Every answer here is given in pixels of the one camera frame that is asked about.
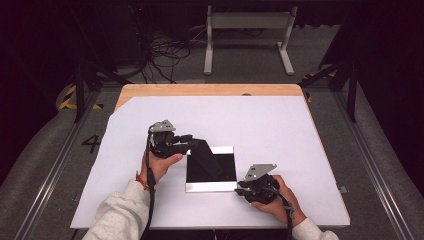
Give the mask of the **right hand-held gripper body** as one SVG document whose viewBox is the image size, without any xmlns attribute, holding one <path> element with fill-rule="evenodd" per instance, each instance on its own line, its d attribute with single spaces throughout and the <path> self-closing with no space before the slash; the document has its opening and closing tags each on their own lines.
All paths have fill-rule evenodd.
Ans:
<svg viewBox="0 0 424 240">
<path fill-rule="evenodd" d="M 269 204 L 278 197 L 277 190 L 280 188 L 278 182 L 269 174 L 277 167 L 276 164 L 252 164 L 242 181 L 252 182 L 253 196 L 244 197 L 249 203 L 260 202 Z"/>
</svg>

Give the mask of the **aluminium floor rail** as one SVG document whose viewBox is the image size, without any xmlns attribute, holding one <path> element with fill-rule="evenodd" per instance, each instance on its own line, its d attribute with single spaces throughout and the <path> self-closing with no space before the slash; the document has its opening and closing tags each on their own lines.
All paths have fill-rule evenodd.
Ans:
<svg viewBox="0 0 424 240">
<path fill-rule="evenodd" d="M 374 157 L 371 154 L 371 151 L 364 139 L 362 132 L 360 131 L 359 126 L 351 120 L 347 112 L 347 102 L 344 100 L 343 95 L 341 93 L 333 93 L 332 96 L 347 123 L 349 131 L 351 132 L 356 145 L 359 148 L 359 151 L 361 152 L 361 161 L 391 222 L 397 238 L 399 240 L 415 240 L 399 209 L 398 204 L 392 195 L 390 188 L 384 180 L 382 173 L 380 172 Z"/>
<path fill-rule="evenodd" d="M 87 100 L 84 104 L 85 110 L 80 115 L 79 120 L 73 123 L 65 142 L 63 143 L 44 182 L 39 188 L 35 200 L 33 201 L 30 210 L 26 214 L 13 240 L 30 240 L 30 237 L 57 185 L 57 182 L 60 179 L 72 146 L 74 145 L 78 134 L 81 132 L 81 129 L 88 118 L 92 107 L 98 99 L 98 96 L 99 92 L 90 92 L 87 94 Z"/>
</svg>

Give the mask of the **person's left hand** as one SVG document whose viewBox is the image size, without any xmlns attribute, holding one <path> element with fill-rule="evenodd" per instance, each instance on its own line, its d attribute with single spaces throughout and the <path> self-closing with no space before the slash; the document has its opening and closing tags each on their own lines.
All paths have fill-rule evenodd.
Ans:
<svg viewBox="0 0 424 240">
<path fill-rule="evenodd" d="M 136 178 L 141 179 L 144 183 L 149 185 L 147 176 L 148 170 L 151 170 L 155 179 L 155 183 L 158 183 L 160 179 L 167 173 L 169 167 L 179 162 L 182 158 L 183 155 L 180 153 L 162 159 L 156 157 L 152 152 L 145 152 L 142 158 L 141 169 L 136 174 Z"/>
</svg>

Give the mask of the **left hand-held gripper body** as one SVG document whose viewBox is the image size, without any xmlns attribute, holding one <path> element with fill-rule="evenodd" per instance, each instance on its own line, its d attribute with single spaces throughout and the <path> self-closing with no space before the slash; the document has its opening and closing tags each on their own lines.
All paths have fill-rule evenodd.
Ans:
<svg viewBox="0 0 424 240">
<path fill-rule="evenodd" d="M 176 128 L 169 120 L 152 124 L 148 129 L 149 150 L 159 158 L 168 158 L 176 153 L 185 155 L 188 150 L 179 149 L 180 136 L 176 136 Z"/>
</svg>

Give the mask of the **black metal stand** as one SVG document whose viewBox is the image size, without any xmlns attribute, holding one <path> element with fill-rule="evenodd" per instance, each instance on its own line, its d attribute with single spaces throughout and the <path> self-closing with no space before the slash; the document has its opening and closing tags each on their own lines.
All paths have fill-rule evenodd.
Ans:
<svg viewBox="0 0 424 240">
<path fill-rule="evenodd" d="M 351 8 L 344 17 L 339 30 L 321 60 L 318 67 L 319 72 L 311 77 L 305 77 L 298 83 L 301 88 L 304 88 L 324 78 L 326 75 L 334 73 L 328 88 L 332 92 L 340 92 L 345 84 L 348 84 L 347 113 L 352 122 L 356 122 L 356 63 L 358 54 L 355 50 L 355 42 L 356 35 L 361 29 L 357 23 L 359 19 L 358 10 Z"/>
<path fill-rule="evenodd" d="M 71 22 L 75 29 L 69 40 L 73 44 L 73 54 L 75 59 L 75 80 L 77 113 L 75 122 L 79 123 L 83 118 L 89 105 L 85 100 L 85 87 L 89 91 L 98 92 L 102 88 L 101 78 L 98 72 L 107 79 L 120 83 L 129 84 L 130 81 L 114 73 L 104 64 L 103 52 L 109 55 L 109 48 L 106 46 L 106 40 L 102 37 L 102 30 L 97 29 L 96 17 L 91 18 L 90 14 L 83 10 L 71 8 Z"/>
</svg>

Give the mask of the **person's right hand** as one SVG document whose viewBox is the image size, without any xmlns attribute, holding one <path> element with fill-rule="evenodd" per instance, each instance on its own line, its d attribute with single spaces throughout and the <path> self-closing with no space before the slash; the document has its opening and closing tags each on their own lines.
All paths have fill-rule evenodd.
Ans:
<svg viewBox="0 0 424 240">
<path fill-rule="evenodd" d="M 294 192 L 285 184 L 283 178 L 280 175 L 274 175 L 273 178 L 280 186 L 279 193 L 292 207 L 292 214 L 287 213 L 287 209 L 280 198 L 276 198 L 269 204 L 252 202 L 251 206 L 261 212 L 271 214 L 275 219 L 282 223 L 287 223 L 288 219 L 291 219 L 293 226 L 296 227 L 306 219 L 306 215 L 303 213 Z"/>
</svg>

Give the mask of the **white table sheet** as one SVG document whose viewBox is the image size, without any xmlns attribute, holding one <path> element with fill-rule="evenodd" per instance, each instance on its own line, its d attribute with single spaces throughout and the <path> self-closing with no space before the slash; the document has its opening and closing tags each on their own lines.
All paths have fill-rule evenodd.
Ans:
<svg viewBox="0 0 424 240">
<path fill-rule="evenodd" d="M 349 225 L 309 108 L 301 96 L 133 97 L 109 118 L 72 227 L 89 227 L 99 204 L 125 189 L 140 167 L 149 126 L 169 120 L 179 135 L 233 148 L 243 178 L 249 167 L 272 163 L 303 211 L 326 227 Z M 277 228 L 234 191 L 188 193 L 186 163 L 173 165 L 156 187 L 154 229 Z"/>
</svg>

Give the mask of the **yellow black hazard tape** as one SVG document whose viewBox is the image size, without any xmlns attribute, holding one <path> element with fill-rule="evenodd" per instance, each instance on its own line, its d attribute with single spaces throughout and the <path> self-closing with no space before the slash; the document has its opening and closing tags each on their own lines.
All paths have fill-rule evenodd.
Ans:
<svg viewBox="0 0 424 240">
<path fill-rule="evenodd" d="M 71 85 L 62 100 L 59 104 L 59 109 L 77 109 L 77 104 L 71 102 L 73 94 L 76 92 L 76 85 Z"/>
</svg>

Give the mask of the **grey metal desk frame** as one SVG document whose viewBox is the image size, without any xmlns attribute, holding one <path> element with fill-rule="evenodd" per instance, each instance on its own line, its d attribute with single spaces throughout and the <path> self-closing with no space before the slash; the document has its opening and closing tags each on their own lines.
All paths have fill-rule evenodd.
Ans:
<svg viewBox="0 0 424 240">
<path fill-rule="evenodd" d="M 286 74 L 292 76 L 294 69 L 287 52 L 298 7 L 283 12 L 214 12 L 207 7 L 204 74 L 212 74 L 213 66 L 213 30 L 214 29 L 283 29 L 283 39 L 276 44 Z"/>
</svg>

